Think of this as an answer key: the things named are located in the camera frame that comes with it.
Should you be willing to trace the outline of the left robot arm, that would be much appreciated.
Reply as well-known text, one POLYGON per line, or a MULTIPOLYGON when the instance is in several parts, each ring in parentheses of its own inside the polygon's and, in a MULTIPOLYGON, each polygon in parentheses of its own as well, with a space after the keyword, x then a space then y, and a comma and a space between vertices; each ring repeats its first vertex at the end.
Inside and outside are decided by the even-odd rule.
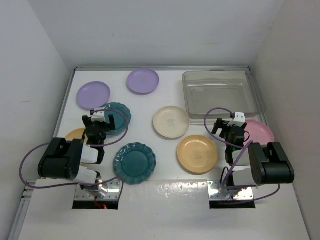
POLYGON ((116 129, 114 116, 93 114, 83 116, 85 130, 80 138, 66 140, 55 137, 38 164, 42 178, 64 179, 81 184, 96 184, 100 174, 81 164, 101 164, 105 151, 106 133, 116 129))

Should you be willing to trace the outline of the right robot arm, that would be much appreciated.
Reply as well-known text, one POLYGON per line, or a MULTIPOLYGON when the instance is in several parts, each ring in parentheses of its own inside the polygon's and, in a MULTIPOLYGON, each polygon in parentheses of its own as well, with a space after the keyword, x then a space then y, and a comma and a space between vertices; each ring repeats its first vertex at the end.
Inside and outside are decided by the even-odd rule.
POLYGON ((242 190, 263 185, 291 184, 295 180, 295 171, 279 142, 261 145, 245 139, 245 122, 233 122, 217 119, 211 135, 221 130, 220 142, 225 143, 225 161, 230 166, 223 173, 220 186, 227 191, 242 190))

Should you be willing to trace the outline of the teal scalloped plate front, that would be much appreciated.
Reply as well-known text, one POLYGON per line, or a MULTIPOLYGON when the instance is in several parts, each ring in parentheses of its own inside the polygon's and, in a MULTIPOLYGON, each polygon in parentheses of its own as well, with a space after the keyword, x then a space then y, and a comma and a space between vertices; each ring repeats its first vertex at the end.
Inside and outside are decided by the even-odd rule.
POLYGON ((129 185, 146 181, 156 166, 156 155, 153 150, 140 142, 123 146, 113 160, 114 173, 129 185))

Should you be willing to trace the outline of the cream plate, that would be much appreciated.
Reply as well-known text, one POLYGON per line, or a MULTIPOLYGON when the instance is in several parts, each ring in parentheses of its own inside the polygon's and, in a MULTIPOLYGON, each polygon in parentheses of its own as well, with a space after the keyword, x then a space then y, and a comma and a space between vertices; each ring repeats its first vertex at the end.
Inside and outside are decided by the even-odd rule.
POLYGON ((165 106, 154 114, 152 123, 158 134, 168 139, 176 139, 188 131, 190 118, 180 107, 165 106))

